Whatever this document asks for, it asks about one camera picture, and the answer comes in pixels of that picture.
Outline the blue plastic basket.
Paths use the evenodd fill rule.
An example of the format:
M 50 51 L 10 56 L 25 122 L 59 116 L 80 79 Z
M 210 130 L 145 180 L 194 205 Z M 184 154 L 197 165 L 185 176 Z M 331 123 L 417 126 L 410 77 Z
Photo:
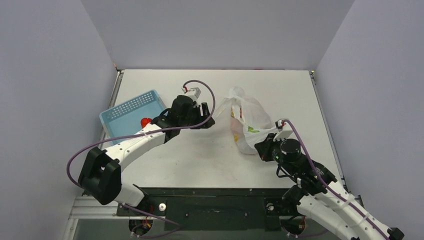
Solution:
M 99 114 L 105 134 L 109 138 L 134 135 L 142 129 L 141 120 L 157 117 L 166 105 L 152 89 Z

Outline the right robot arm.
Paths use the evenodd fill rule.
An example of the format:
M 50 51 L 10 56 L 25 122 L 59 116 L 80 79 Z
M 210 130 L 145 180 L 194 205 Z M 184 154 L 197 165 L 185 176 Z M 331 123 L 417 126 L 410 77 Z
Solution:
M 405 234 L 377 220 L 324 165 L 311 159 L 304 144 L 270 133 L 254 145 L 261 160 L 276 162 L 295 183 L 283 196 L 289 213 L 309 217 L 342 240 L 402 240 Z

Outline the red fake fruit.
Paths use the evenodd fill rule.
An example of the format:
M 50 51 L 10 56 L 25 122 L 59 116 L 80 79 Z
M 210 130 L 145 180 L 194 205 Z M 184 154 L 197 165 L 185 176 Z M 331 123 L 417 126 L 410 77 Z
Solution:
M 152 121 L 149 117 L 144 117 L 140 120 L 140 126 L 142 129 L 144 129 L 150 122 Z

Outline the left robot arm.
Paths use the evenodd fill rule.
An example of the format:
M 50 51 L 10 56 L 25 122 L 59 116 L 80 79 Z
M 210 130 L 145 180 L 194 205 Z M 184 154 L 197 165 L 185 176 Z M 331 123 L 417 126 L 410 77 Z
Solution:
M 207 103 L 197 104 L 191 97 L 179 95 L 170 108 L 135 135 L 106 149 L 90 149 L 77 182 L 101 205 L 123 203 L 136 215 L 143 215 L 149 210 L 149 201 L 136 185 L 123 183 L 123 170 L 143 154 L 178 136 L 181 130 L 209 129 L 214 124 Z

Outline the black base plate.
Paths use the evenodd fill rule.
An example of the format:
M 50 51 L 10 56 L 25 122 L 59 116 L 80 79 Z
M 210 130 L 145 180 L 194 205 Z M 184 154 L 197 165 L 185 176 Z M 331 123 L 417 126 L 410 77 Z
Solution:
M 146 187 L 147 196 L 137 209 L 165 217 L 170 231 L 180 224 L 184 231 L 244 231 L 294 229 L 301 221 L 287 188 L 157 188 Z

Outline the white plastic bag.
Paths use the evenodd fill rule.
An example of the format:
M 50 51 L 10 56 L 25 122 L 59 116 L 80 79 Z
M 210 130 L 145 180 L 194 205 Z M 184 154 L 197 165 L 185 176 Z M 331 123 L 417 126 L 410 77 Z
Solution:
M 268 134 L 277 132 L 271 117 L 260 102 L 234 86 L 214 110 L 213 116 L 230 116 L 230 131 L 237 149 L 245 155 L 256 155 L 254 145 L 265 140 Z

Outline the aluminium frame rail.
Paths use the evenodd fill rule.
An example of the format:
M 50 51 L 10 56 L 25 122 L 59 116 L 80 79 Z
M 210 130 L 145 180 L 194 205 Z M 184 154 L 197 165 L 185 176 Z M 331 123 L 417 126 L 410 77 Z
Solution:
M 118 203 L 114 201 L 106 205 L 101 205 L 92 196 L 77 196 L 74 199 L 69 219 L 130 219 L 129 216 L 118 216 L 117 209 Z

